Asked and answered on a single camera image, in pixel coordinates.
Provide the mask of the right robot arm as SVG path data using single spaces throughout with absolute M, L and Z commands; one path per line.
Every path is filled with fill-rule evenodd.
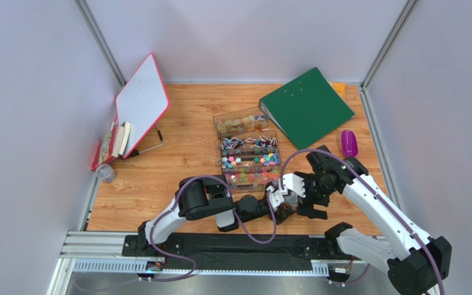
M 445 294 L 443 280 L 452 256 L 449 241 L 433 238 L 411 221 L 355 157 L 341 159 L 326 146 L 305 152 L 312 172 L 283 175 L 282 188 L 310 205 L 338 192 L 361 209 L 384 237 L 374 239 L 341 222 L 324 233 L 333 253 L 360 258 L 384 272 L 399 294 L 427 294 L 433 288 Z

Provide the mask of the purple plastic scoop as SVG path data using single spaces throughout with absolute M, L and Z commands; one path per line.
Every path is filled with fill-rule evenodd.
M 340 136 L 341 151 L 345 157 L 356 157 L 359 154 L 356 135 L 352 130 L 344 130 Z

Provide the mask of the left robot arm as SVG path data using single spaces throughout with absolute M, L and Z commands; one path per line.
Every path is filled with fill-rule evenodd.
M 179 183 L 175 197 L 161 214 L 139 226 L 138 248 L 144 251 L 163 244 L 186 221 L 214 216 L 219 231 L 229 232 L 263 216 L 268 216 L 277 227 L 295 212 L 295 207 L 286 202 L 272 183 L 266 185 L 261 199 L 245 195 L 235 201 L 225 176 L 191 177 Z

